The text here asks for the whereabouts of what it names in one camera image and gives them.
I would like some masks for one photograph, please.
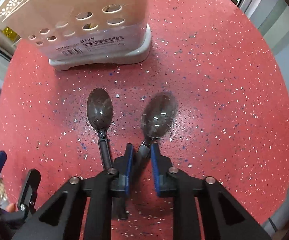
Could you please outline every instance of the spoon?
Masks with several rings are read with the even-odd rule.
[[[163,137],[170,129],[177,112],[177,101],[171,92],[154,95],[141,117],[144,141],[134,156],[131,183],[134,185],[146,168],[151,154],[150,145]]]
[[[109,147],[110,140],[107,138],[112,116],[113,106],[108,93],[102,88],[92,90],[86,105],[86,114],[92,128],[98,133],[98,145],[100,150],[103,169],[112,167],[112,156]]]

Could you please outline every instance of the black clamp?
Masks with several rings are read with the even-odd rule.
[[[155,191],[159,197],[173,197],[174,240],[199,240],[202,232],[206,240],[270,239],[215,178],[194,178],[173,167],[171,160],[160,154],[158,143],[152,143],[150,150]],[[20,211],[22,204],[25,207],[19,213],[21,219],[8,219],[13,213],[0,214],[0,230],[13,228],[0,240],[78,240],[88,197],[84,240],[110,240],[112,200],[129,196],[133,166],[134,148],[127,144],[124,156],[116,158],[112,168],[88,179],[70,178],[37,211],[33,205],[41,177],[30,170],[18,202]]]

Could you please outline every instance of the red speckled countertop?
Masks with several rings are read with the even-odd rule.
[[[191,176],[211,175],[263,223],[289,185],[289,97],[269,47],[229,0],[150,0],[152,49],[136,65],[90,65],[57,72],[26,41],[12,58],[0,99],[0,149],[11,201],[27,171],[42,181],[41,206],[71,176],[102,170],[86,101],[96,87],[113,100],[113,157],[142,142],[140,117],[150,97],[172,91],[177,121],[161,140],[164,155]],[[171,239],[172,203],[154,192],[151,166],[112,238]]]

